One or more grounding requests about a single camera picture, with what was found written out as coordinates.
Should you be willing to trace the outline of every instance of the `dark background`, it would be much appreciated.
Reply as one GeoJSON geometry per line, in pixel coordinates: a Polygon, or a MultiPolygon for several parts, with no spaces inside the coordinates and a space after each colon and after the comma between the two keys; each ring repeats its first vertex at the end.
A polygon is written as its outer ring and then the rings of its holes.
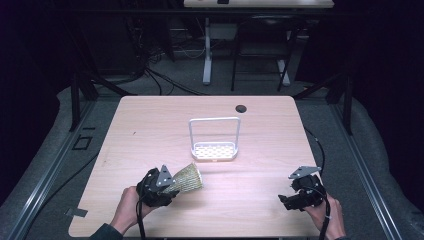
{"type": "MultiPolygon", "coordinates": [[[[336,7],[352,11],[374,7],[353,2],[336,2],[336,7]]],[[[386,2],[392,4],[388,5],[392,8],[383,9],[387,15],[379,15],[374,8],[375,18],[371,20],[322,21],[311,32],[296,80],[319,82],[340,71],[343,60],[356,51],[358,37],[365,36],[368,44],[354,74],[354,97],[365,106],[380,131],[392,175],[405,196],[424,211],[424,193],[422,187],[417,187],[424,182],[424,5],[420,1],[386,2]]],[[[3,203],[55,120],[59,110],[56,94],[70,85],[83,59],[60,18],[45,10],[50,7],[49,1],[6,1],[0,7],[3,203]]],[[[80,24],[94,24],[88,18],[84,21],[80,24]]],[[[123,25],[117,20],[104,27],[97,30],[122,32],[123,25]]],[[[101,40],[89,41],[104,44],[101,40]]],[[[124,56],[133,54],[126,37],[120,35],[108,41],[122,49],[124,56]]],[[[132,60],[104,64],[110,64],[111,69],[136,68],[132,60]]]]}

